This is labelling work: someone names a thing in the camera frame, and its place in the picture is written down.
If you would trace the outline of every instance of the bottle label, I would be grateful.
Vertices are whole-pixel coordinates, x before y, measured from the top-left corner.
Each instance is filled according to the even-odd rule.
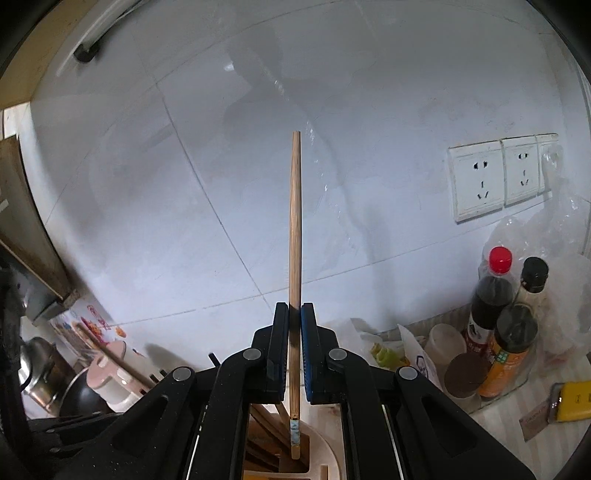
[[[467,351],[482,354],[486,350],[488,339],[491,337],[492,330],[487,330],[477,325],[472,314],[466,327],[465,339]]]
[[[486,380],[478,390],[481,397],[495,398],[509,384],[517,368],[527,356],[527,350],[521,353],[509,353],[503,350],[496,342],[494,335],[488,343],[488,351],[494,357],[491,370],[486,376]]]

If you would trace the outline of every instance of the brown jar lid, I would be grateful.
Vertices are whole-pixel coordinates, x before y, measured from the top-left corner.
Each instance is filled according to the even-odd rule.
[[[462,353],[447,367],[443,384],[450,395],[468,398],[482,385],[488,368],[488,362],[480,355],[473,352]]]

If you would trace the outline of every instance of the soy sauce bottle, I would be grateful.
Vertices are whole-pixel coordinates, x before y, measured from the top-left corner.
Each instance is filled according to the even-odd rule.
[[[479,280],[472,298],[468,326],[464,331],[467,350],[486,354],[486,347],[503,309],[513,301],[512,255],[508,248],[495,247],[488,259],[488,272]]]
[[[499,316],[489,341],[487,357],[492,366],[478,391],[483,400],[493,400],[503,393],[533,345],[546,279],[546,262],[538,257],[527,258],[515,300]]]

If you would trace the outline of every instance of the outlet faceplate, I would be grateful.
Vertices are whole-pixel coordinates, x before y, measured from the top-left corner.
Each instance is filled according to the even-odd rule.
[[[540,159],[534,136],[505,138],[505,205],[513,205],[538,195],[540,188]]]
[[[546,191],[546,183],[544,172],[542,171],[542,155],[548,147],[558,145],[558,134],[536,135],[535,139],[538,141],[538,171],[540,172],[540,188],[538,189],[538,193],[544,193]]]
[[[449,161],[456,222],[503,208],[503,153],[499,141],[450,148]]]

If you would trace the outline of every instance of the white tiled wall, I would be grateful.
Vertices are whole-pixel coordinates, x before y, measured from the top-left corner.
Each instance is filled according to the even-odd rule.
[[[467,302],[494,223],[543,207],[455,224],[447,147],[556,132],[591,168],[568,61],[523,0],[152,0],[91,64],[50,66],[23,155],[56,248],[130,341],[206,367],[287,300],[292,130],[303,301],[385,330]]]

